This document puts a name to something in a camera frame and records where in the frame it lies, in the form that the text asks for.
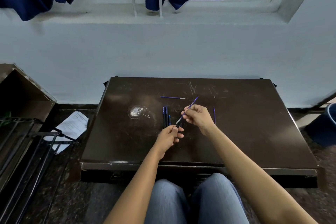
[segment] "blue jeans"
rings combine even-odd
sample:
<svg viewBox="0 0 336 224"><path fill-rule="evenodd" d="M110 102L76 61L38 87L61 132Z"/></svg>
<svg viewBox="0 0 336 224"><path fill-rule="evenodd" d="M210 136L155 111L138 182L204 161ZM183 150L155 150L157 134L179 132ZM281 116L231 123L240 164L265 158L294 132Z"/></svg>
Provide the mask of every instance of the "blue jeans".
<svg viewBox="0 0 336 224"><path fill-rule="evenodd" d="M201 183L188 204L183 189L166 179L154 184L145 224L248 224L241 199L222 174L212 174Z"/></svg>

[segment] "wall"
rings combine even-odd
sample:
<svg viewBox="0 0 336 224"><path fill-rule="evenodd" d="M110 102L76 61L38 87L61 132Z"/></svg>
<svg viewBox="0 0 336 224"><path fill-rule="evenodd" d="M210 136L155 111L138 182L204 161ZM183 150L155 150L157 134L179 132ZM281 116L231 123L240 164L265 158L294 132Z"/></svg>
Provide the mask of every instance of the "wall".
<svg viewBox="0 0 336 224"><path fill-rule="evenodd" d="M53 24L0 16L0 62L59 103L97 104L110 76L269 78L287 107L336 90L336 0L305 0L288 25Z"/></svg>

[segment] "paper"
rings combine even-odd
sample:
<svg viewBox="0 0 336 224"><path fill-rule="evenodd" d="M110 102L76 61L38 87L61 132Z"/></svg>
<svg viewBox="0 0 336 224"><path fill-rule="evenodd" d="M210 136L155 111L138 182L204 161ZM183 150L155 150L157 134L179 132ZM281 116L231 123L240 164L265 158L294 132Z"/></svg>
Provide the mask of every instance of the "paper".
<svg viewBox="0 0 336 224"><path fill-rule="evenodd" d="M58 125L56 128L60 129L63 134L65 134L68 137L71 137L73 139L77 139L84 131L86 130L87 123L89 121L89 118L86 117L81 112L75 111L73 112L68 118L66 118L60 125ZM52 141L53 136L45 136L44 140L46 141ZM71 141L70 139L67 139L65 137L56 137L56 141ZM57 149L57 144L53 145L53 149ZM56 154L59 154L61 151L65 150L69 144L61 144L56 152Z"/></svg>

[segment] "hand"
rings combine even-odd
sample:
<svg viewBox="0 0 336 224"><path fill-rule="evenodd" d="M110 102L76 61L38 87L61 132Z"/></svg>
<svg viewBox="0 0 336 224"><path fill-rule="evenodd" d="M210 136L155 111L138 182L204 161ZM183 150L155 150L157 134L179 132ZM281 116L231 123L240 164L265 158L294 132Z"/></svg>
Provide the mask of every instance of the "hand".
<svg viewBox="0 0 336 224"><path fill-rule="evenodd" d="M181 114L185 113L183 119L198 126L202 134L206 136L207 130L215 126L208 109L201 105L192 105L190 109L188 108L189 106L186 106L184 111L181 112Z"/></svg>
<svg viewBox="0 0 336 224"><path fill-rule="evenodd" d="M177 128L176 125L170 125L162 129L161 133L157 136L156 142L152 149L158 154L159 159L162 159L165 155L166 150L168 150L174 143L178 143L179 138L183 138L184 135L178 133L178 131L184 131L183 128Z"/></svg>

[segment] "dark brown table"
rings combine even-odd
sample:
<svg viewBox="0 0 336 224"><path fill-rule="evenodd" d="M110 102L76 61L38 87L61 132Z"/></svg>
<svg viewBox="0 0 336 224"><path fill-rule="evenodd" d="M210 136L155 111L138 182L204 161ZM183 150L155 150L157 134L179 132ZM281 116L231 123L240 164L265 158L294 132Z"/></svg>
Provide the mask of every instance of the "dark brown table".
<svg viewBox="0 0 336 224"><path fill-rule="evenodd" d="M174 124L196 96L212 116L215 107L218 128L270 175L299 178L296 184L314 178L317 184L316 159L272 82L262 79L112 77L89 129L82 174L136 171L163 128L162 107L169 107ZM185 137L166 152L159 171L225 174L199 129L187 123L183 128Z"/></svg>

